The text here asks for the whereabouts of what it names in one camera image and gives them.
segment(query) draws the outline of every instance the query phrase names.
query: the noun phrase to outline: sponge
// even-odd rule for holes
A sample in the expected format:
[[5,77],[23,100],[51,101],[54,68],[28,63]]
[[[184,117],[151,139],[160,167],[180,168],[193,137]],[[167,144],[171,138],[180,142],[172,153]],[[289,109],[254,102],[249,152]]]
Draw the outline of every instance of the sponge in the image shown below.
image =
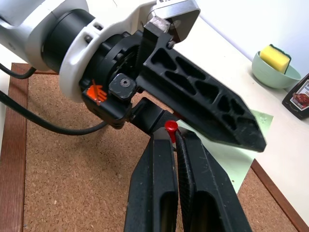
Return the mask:
[[283,74],[286,73],[286,70],[291,62],[291,57],[288,54],[284,53],[272,44],[260,51],[260,58],[269,66]]

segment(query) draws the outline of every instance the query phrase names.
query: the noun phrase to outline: small red object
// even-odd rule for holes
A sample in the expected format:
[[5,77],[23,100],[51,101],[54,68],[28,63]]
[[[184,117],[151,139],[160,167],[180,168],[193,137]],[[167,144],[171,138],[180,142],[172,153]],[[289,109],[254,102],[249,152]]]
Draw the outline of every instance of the small red object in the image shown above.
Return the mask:
[[176,142],[175,132],[178,130],[177,122],[170,120],[165,123],[165,129],[168,131],[172,143]]

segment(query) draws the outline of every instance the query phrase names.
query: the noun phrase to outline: light green sheet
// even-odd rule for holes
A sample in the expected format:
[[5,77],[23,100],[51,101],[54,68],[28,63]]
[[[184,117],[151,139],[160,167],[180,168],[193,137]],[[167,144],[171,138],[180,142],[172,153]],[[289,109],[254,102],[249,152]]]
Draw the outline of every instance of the light green sheet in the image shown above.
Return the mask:
[[[266,138],[266,134],[270,128],[273,116],[254,110],[252,110],[252,113],[256,117],[261,131]],[[179,120],[177,123],[180,127],[194,131],[198,135],[203,145],[227,172],[230,180],[232,181],[235,192],[237,193],[255,156],[258,153],[255,151],[211,142],[183,121]]]

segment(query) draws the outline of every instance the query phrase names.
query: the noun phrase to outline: sauce bottle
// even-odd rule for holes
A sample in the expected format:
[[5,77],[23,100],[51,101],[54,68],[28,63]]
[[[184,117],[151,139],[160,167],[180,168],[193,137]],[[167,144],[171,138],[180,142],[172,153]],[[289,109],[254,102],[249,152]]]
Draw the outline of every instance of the sauce bottle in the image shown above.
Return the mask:
[[309,117],[309,74],[286,95],[282,104],[299,119]]

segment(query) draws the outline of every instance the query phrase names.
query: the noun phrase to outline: black cable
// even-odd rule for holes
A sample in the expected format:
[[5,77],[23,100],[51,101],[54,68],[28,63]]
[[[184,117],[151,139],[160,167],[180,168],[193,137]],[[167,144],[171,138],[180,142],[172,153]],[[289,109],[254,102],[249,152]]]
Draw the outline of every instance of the black cable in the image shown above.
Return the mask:
[[0,70],[4,71],[6,74],[8,74],[8,75],[10,75],[12,77],[15,77],[15,78],[21,79],[21,80],[27,79],[27,78],[31,77],[35,73],[35,71],[36,71],[35,68],[31,67],[26,73],[24,73],[24,74],[17,74],[15,72],[9,70],[8,68],[6,68],[1,63],[0,63]]
[[11,109],[15,110],[22,116],[24,116],[26,119],[30,120],[31,122],[34,122],[35,124],[50,130],[55,133],[59,134],[65,134],[65,135],[85,135],[85,134],[90,134],[95,131],[98,131],[105,127],[107,125],[106,122],[101,122],[100,124],[87,128],[87,129],[81,129],[81,130],[72,130],[72,129],[66,129],[62,128],[56,125],[53,125],[44,119],[40,118],[39,116],[35,115],[31,111],[27,110],[26,108],[22,107],[20,104],[15,102],[12,98],[10,98],[8,95],[0,91],[0,102],[5,104],[6,106],[10,107]]

